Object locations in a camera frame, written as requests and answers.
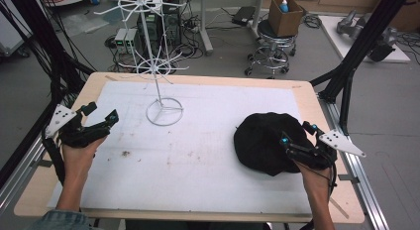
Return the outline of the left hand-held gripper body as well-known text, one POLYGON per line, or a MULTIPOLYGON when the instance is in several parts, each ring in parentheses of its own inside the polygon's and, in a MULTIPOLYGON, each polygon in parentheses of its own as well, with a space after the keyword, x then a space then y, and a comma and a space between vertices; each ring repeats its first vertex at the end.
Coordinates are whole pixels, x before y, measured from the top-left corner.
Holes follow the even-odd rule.
POLYGON ((73 148, 84 148, 110 134, 110 130, 92 129, 93 125, 83 126, 81 124, 82 119, 77 117, 76 111, 58 104, 52 113, 50 123, 44 130, 44 138, 58 137, 65 145, 73 148))

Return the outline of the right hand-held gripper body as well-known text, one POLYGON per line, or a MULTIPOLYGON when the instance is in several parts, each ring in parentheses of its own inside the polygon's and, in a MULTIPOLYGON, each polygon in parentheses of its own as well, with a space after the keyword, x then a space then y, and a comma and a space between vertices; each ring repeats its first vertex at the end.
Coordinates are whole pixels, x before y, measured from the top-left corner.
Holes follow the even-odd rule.
POLYGON ((298 151, 287 156, 313 170, 324 170, 332 167, 337 159, 337 152, 344 152, 362 158, 367 156, 336 129, 327 133, 323 132, 323 135, 319 139, 316 138, 316 141, 314 148, 306 148, 293 143, 297 146, 298 151))

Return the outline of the black cap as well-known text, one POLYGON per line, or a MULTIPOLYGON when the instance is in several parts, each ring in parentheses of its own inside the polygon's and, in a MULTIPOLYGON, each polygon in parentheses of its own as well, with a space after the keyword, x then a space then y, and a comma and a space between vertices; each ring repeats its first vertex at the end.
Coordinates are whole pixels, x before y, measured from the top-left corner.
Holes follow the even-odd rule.
POLYGON ((299 173, 299 168, 280 144, 282 138, 288 138, 300 147, 314 147, 299 121, 287 113, 249 115, 234 134, 238 160, 247 168, 271 176, 282 172, 299 173))

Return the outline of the person's left hand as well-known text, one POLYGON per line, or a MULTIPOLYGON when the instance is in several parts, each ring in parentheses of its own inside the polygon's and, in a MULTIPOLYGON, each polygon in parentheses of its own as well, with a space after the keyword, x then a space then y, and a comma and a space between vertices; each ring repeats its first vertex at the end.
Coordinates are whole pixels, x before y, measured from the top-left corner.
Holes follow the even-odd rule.
POLYGON ((106 138, 94 141, 84 148, 73 148, 68 145, 62 146, 64 157, 65 178, 86 178, 93 163, 97 149, 106 138))

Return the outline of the person's right hand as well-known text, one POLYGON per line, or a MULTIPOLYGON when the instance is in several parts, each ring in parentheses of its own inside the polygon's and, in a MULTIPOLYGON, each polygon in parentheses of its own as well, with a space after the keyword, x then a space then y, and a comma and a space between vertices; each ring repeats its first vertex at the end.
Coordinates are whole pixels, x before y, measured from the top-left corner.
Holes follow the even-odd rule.
POLYGON ((303 185, 308 194, 328 196, 332 180, 330 169, 313 170, 308 166, 296 162, 303 177, 303 185))

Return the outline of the small white device box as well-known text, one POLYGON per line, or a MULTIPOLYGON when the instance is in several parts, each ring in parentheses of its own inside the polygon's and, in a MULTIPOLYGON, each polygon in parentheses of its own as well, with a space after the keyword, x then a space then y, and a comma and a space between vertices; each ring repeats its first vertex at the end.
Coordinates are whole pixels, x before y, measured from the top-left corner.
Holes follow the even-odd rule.
POLYGON ((129 54, 134 53, 139 48, 138 30, 128 29, 125 37, 126 49, 129 54))
POLYGON ((125 54, 127 52, 126 45, 125 45, 126 34, 127 34, 126 29, 120 29, 114 38, 116 49, 120 54, 125 54))

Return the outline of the black chrome rolling stool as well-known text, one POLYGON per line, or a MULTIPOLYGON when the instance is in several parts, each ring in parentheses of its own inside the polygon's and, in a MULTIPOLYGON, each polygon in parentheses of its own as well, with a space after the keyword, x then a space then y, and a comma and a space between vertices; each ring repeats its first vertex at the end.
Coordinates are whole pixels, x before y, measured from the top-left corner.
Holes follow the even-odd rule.
POLYGON ((257 41, 262 44, 247 59, 249 66, 245 69, 245 76, 252 74, 255 65, 260 65, 271 70, 269 79, 274 79, 277 72, 289 72, 289 58, 296 53, 297 36, 277 35, 268 20, 262 20, 257 27, 257 41))

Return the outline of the blue denim sleeve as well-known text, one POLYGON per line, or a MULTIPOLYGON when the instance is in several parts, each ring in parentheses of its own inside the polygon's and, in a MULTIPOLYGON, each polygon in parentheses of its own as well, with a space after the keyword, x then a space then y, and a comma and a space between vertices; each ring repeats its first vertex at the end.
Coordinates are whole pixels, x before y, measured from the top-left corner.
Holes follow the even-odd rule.
POLYGON ((89 218, 80 212, 54 209, 25 230, 100 230, 92 227, 89 218))

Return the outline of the white foam mat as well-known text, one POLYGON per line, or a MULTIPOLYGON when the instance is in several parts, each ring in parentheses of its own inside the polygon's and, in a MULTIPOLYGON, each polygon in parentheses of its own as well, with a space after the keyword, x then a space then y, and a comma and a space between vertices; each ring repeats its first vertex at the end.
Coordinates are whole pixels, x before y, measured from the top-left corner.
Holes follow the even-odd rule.
POLYGON ((300 115, 292 90, 109 81, 87 118, 118 123, 98 148, 86 209, 307 214, 298 173, 270 176, 243 166, 234 133, 254 113, 300 115))

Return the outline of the white floor board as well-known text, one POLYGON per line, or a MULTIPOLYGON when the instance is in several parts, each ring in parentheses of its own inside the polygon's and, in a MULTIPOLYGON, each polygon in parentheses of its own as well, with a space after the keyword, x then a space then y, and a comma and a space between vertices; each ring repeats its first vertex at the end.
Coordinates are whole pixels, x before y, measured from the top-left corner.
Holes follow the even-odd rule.
MULTIPOLYGON (((344 58, 354 41, 348 35, 340 35, 336 32, 337 24, 342 20, 342 17, 320 16, 319 19, 335 51, 340 58, 344 58)), ((410 61, 410 58, 397 45, 394 45, 393 48, 394 51, 383 59, 382 62, 408 63, 410 61)))

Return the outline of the white cabinet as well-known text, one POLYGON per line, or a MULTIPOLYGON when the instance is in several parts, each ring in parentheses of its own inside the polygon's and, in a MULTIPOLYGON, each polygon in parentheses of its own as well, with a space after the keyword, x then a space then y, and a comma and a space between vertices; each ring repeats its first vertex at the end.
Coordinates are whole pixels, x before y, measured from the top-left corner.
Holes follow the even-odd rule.
MULTIPOLYGON (((13 11, 12 18, 22 33, 30 38, 32 36, 32 31, 22 16, 17 11, 13 11)), ((24 40, 18 33, 18 30, 13 27, 6 17, 0 12, 0 57, 9 57, 23 43, 24 40)))

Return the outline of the cardboard box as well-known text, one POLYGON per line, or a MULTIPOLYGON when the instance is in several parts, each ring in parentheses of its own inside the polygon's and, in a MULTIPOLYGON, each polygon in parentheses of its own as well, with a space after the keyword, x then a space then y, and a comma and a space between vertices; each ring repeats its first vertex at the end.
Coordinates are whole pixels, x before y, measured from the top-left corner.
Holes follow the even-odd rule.
POLYGON ((295 0, 271 0, 268 12, 268 22, 273 31, 280 37, 295 36, 298 33, 303 9, 295 0), (283 13, 280 6, 285 4, 288 12, 283 13))

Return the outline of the black computer tower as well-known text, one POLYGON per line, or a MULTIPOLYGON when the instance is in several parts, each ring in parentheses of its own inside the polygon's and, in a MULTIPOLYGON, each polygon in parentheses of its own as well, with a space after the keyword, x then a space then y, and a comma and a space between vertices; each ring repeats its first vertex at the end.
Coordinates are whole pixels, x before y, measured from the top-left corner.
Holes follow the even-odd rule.
POLYGON ((178 46, 181 43, 180 15, 177 7, 164 5, 162 17, 153 12, 145 13, 151 48, 178 46))

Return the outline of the grey desk leg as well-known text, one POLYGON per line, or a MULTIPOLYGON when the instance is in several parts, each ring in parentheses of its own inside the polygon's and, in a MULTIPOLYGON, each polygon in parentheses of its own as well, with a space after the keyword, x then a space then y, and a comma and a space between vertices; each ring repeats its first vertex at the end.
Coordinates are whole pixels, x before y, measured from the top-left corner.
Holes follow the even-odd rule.
POLYGON ((205 55, 213 54, 213 46, 206 30, 206 0, 200 0, 200 28, 199 33, 204 46, 205 55))
POLYGON ((255 13, 253 19, 249 22, 250 30, 252 35, 257 38, 258 35, 258 24, 261 17, 261 11, 263 7, 263 0, 256 0, 255 4, 255 13))

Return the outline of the flat black case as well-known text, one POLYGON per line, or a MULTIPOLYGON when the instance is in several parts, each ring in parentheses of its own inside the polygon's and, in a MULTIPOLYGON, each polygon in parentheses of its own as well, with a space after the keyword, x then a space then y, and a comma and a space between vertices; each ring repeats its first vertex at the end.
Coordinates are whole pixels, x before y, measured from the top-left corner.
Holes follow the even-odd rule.
POLYGON ((233 16, 232 22, 240 26, 246 26, 253 18, 255 8, 253 6, 241 7, 238 12, 233 16))

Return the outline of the aluminium rail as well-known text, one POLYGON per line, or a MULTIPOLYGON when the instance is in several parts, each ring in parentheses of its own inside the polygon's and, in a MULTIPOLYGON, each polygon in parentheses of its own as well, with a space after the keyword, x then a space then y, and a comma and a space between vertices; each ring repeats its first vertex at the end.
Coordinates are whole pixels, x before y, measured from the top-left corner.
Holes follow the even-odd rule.
POLYGON ((27 184, 38 166, 38 162, 45 152, 42 138, 37 137, 28 148, 25 155, 18 161, 17 166, 0 188, 0 216, 6 212, 14 198, 27 184))
MULTIPOLYGON (((325 101, 318 94, 317 98, 323 109, 325 118, 329 127, 333 131, 337 131, 345 139, 346 145, 354 145, 349 135, 345 134, 344 129, 340 126, 341 118, 340 110, 335 103, 325 101)), ((343 161, 346 174, 343 175, 345 181, 349 181, 356 193, 359 204, 363 211, 365 220, 370 230, 389 230, 388 223, 382 212, 374 191, 369 183, 367 173, 362 165, 361 158, 367 155, 360 149, 356 151, 341 151, 340 157, 343 161)))

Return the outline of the black metal frame post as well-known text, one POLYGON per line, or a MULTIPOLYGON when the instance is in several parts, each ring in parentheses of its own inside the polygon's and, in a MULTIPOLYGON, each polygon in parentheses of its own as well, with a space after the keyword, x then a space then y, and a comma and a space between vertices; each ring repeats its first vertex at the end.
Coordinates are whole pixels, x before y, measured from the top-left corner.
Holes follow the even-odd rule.
POLYGON ((328 81, 327 86, 319 93, 319 97, 329 104, 335 104, 338 94, 342 92, 338 124, 345 135, 349 135, 348 117, 354 74, 406 1, 380 0, 367 24, 338 66, 310 81, 312 86, 328 81))
POLYGON ((67 101, 72 95, 79 94, 86 82, 84 77, 95 72, 94 69, 81 63, 65 50, 37 0, 11 0, 11 2, 31 29, 40 48, 47 54, 46 58, 43 58, 37 52, 37 47, 23 33, 12 16, 7 12, 6 7, 1 3, 0 12, 29 45, 40 66, 50 78, 52 100, 0 170, 0 188, 5 186, 7 181, 11 179, 12 173, 17 169, 18 164, 35 142, 35 138, 50 120, 55 106, 61 101, 67 101))

